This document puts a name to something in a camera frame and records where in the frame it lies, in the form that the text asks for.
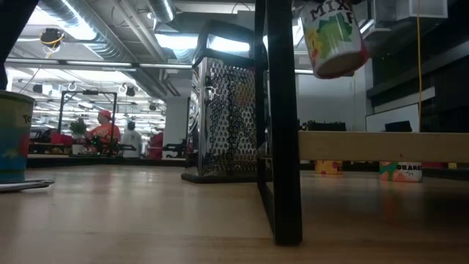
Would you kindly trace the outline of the yellow pink short can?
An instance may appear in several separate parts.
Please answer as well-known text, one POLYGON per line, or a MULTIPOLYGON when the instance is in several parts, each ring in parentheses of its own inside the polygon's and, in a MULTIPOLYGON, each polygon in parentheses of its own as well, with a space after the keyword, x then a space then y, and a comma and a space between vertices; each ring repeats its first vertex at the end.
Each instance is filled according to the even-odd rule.
POLYGON ((342 167, 342 161, 318 160, 314 162, 315 172, 321 175, 341 175, 342 167))

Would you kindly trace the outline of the Mixed Fruit label tin can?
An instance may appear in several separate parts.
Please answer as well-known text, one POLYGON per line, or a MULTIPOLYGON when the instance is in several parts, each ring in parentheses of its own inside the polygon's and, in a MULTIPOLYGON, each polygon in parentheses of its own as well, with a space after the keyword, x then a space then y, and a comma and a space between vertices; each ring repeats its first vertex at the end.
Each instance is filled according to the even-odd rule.
POLYGON ((368 60, 350 0, 309 0, 300 11, 303 35, 314 75, 339 78, 368 60))

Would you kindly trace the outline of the Orange label short can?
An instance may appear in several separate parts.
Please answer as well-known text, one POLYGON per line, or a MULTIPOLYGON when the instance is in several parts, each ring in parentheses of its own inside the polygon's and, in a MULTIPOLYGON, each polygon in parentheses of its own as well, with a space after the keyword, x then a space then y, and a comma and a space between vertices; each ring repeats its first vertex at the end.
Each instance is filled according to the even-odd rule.
POLYGON ((380 179, 389 182, 420 183, 420 162, 380 162, 380 179))

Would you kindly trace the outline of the Tomato label tin can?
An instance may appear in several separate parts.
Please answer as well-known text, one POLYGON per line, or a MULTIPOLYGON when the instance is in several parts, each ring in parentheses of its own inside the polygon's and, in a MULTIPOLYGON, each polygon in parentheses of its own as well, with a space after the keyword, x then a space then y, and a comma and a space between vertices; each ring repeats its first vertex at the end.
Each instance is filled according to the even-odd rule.
POLYGON ((34 98, 0 90, 0 183, 25 180, 34 98))

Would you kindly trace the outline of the light wooden shelf board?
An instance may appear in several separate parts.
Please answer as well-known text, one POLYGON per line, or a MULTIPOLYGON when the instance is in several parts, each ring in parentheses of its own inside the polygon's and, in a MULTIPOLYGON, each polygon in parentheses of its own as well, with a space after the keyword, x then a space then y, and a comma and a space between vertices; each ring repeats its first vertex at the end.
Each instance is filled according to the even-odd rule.
POLYGON ((469 163, 469 133, 300 131, 301 160, 469 163))

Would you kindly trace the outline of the red background chair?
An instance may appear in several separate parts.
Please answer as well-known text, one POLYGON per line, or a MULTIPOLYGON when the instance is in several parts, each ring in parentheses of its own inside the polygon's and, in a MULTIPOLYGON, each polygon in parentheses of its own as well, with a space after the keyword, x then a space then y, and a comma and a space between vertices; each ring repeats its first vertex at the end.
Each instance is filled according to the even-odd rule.
POLYGON ((163 157, 163 133, 153 135, 148 144, 148 158, 161 160, 163 157))

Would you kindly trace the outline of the black background equipment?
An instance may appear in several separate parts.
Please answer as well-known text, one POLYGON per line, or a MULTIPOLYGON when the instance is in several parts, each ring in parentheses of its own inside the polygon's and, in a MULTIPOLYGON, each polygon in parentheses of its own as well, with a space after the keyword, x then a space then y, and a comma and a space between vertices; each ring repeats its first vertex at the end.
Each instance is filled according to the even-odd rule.
POLYGON ((316 122, 309 120, 300 126, 301 131, 346 131, 345 122, 316 122))

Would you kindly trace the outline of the person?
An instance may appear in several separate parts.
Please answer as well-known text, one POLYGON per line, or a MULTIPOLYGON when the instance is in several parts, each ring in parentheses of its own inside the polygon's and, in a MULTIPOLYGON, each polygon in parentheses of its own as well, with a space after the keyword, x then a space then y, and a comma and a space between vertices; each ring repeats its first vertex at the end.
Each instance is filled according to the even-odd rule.
POLYGON ((99 111, 97 121, 99 125, 86 132, 86 138, 90 141, 89 153, 117 155, 117 144, 120 141, 121 134, 119 127, 113 124, 111 112, 108 110, 99 111))
POLYGON ((140 158, 141 157, 141 134, 136 131, 136 124, 131 121, 127 124, 127 130, 122 136, 122 144, 131 145, 134 150, 123 150, 122 156, 124 158, 140 158))

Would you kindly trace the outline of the green potted plant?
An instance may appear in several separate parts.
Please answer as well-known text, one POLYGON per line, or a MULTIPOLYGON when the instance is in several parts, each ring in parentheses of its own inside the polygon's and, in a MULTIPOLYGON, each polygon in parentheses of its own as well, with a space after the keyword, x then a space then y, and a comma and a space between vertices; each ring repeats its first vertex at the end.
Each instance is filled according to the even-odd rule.
POLYGON ((84 154, 86 152, 86 146, 88 143, 88 139, 86 137, 87 126, 84 120, 82 118, 78 118, 76 121, 71 122, 69 125, 69 129, 73 138, 72 154, 84 154))

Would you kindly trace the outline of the small black monitor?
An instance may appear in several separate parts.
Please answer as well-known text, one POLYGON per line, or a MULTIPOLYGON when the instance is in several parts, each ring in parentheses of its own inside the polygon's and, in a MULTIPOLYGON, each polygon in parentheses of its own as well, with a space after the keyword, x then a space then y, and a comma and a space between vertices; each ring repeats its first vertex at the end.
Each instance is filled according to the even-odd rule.
POLYGON ((411 127, 410 121, 406 120, 406 121, 386 123, 385 131, 386 132, 412 132, 413 129, 411 127))

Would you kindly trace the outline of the red background box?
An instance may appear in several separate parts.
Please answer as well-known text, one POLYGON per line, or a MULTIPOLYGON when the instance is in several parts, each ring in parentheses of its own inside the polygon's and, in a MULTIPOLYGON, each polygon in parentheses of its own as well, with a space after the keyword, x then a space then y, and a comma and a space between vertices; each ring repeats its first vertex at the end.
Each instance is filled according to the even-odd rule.
POLYGON ((51 144, 62 144, 64 146, 73 145, 74 139, 72 136, 54 133, 51 135, 51 144))

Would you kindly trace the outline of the black metal shelf frame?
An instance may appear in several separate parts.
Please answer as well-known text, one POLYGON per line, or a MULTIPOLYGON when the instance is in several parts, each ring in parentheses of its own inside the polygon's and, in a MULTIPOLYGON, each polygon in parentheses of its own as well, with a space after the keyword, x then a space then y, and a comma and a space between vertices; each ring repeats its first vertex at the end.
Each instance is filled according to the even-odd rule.
POLYGON ((257 186, 273 238, 282 246, 303 240, 298 113, 292 40, 292 0, 256 0, 254 69, 257 186))

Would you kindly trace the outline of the silver ventilation duct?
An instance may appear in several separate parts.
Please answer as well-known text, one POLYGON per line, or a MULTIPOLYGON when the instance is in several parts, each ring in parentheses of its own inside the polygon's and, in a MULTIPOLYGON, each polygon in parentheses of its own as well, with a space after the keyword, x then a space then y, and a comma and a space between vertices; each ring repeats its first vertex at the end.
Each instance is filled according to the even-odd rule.
POLYGON ((39 0, 37 8, 105 61, 136 60, 85 0, 39 0))
POLYGON ((160 23, 169 23, 174 20, 176 10, 171 0, 147 0, 148 7, 160 23))

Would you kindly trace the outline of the white wall board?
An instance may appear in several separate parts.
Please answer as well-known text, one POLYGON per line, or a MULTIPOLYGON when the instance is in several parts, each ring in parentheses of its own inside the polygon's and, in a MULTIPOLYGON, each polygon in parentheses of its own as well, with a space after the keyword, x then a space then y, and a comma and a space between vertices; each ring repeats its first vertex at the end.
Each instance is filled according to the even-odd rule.
POLYGON ((408 121, 412 132, 419 132, 418 115, 417 103, 370 114, 366 116, 366 131, 382 132, 385 130, 385 124, 387 123, 408 121))

